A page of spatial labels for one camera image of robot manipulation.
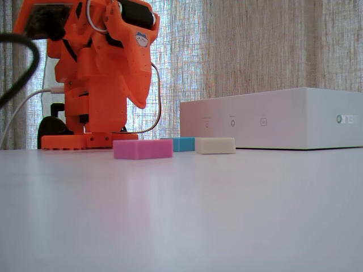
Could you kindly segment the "orange gripper black servo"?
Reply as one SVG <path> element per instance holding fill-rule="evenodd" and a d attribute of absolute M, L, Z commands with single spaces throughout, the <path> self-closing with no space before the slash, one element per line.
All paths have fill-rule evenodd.
<path fill-rule="evenodd" d="M 158 36 L 159 16 L 144 1 L 110 1 L 105 8 L 105 26 L 107 43 L 123 48 L 121 73 L 126 97 L 144 108 L 151 83 L 150 45 Z"/>

